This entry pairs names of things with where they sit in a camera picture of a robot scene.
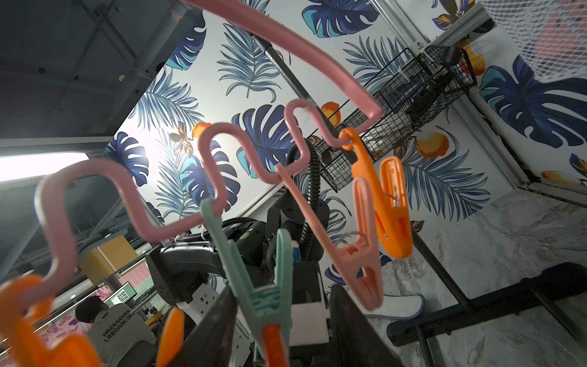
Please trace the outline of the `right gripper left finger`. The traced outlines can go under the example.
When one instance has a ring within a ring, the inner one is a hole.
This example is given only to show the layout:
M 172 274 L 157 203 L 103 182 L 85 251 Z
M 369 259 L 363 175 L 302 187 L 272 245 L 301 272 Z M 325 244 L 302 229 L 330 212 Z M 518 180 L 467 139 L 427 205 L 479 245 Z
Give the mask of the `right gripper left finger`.
M 201 321 L 195 321 L 169 366 L 230 366 L 238 303 L 230 287 L 213 300 Z

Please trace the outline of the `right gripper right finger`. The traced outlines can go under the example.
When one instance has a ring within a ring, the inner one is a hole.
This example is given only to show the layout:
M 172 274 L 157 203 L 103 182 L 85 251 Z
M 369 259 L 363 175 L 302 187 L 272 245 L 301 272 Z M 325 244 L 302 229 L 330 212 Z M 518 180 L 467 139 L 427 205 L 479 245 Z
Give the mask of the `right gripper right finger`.
M 337 366 L 402 366 L 340 284 L 330 294 L 333 355 Z

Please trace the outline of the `dark navy insole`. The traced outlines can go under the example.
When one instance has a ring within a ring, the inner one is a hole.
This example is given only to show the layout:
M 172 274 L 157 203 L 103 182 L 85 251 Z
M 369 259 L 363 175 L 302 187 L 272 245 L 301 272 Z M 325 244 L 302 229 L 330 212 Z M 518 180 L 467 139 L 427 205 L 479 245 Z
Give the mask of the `dark navy insole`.
M 366 310 L 361 307 L 362 313 L 367 317 L 380 317 L 392 321 L 412 320 L 420 316 L 424 309 L 425 298 L 423 295 L 385 295 L 379 308 Z

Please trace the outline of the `black clothes rack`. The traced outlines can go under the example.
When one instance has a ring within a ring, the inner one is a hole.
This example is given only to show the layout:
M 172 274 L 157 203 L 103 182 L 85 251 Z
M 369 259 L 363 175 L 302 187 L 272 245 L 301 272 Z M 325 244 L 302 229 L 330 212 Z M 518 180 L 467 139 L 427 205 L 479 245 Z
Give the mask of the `black clothes rack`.
M 364 42 L 350 44 L 350 57 L 371 68 L 371 73 L 383 70 L 389 59 L 406 49 L 395 43 L 394 51 L 372 49 Z M 439 125 L 456 135 L 461 149 L 469 153 L 465 165 L 474 173 L 482 173 L 487 179 L 484 188 L 495 183 L 496 166 L 480 158 L 479 147 L 470 136 L 464 135 L 464 125 L 451 131 L 447 125 Z M 414 264 L 425 264 L 424 290 L 445 284 L 450 291 L 457 285 L 449 277 L 449 269 L 461 271 L 465 255 L 471 255 L 477 265 L 488 265 L 489 278 L 509 279 L 518 275 L 521 280 L 503 291 L 490 293 L 464 306 L 459 297 L 455 307 L 437 310 L 419 319 L 418 324 L 427 335 L 435 331 L 452 331 L 479 321 L 536 306 L 540 297 L 550 300 L 582 293 L 586 289 L 586 224 L 576 229 L 572 216 L 543 226 L 525 230 L 500 229 L 496 237 L 485 238 L 478 228 L 478 220 L 489 212 L 492 196 L 478 205 L 461 204 L 459 201 L 442 200 L 438 205 L 429 200 L 408 197 L 410 211 L 414 214 L 414 248 L 417 255 Z M 441 262 L 442 255 L 451 255 L 449 266 Z

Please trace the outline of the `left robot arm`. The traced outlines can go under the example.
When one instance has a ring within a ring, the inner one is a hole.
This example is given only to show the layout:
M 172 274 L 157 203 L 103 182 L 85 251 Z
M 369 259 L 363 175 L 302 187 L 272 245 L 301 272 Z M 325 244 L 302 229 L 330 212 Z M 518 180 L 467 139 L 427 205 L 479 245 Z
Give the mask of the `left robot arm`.
M 321 224 L 328 226 L 330 209 L 320 195 L 320 158 L 313 138 L 306 142 L 310 150 L 309 171 L 294 180 Z M 303 260 L 322 258 L 324 250 L 289 192 L 281 194 L 268 209 L 266 221 L 249 217 L 223 221 L 223 230 L 229 239 L 235 240 L 255 286 L 268 284 L 274 275 L 279 229 L 286 229 L 298 242 Z M 147 253 L 146 262 L 157 293 L 168 304 L 183 304 L 193 312 L 201 310 L 195 303 L 195 292 L 224 275 L 208 232 L 185 235 L 180 245 L 157 246 Z

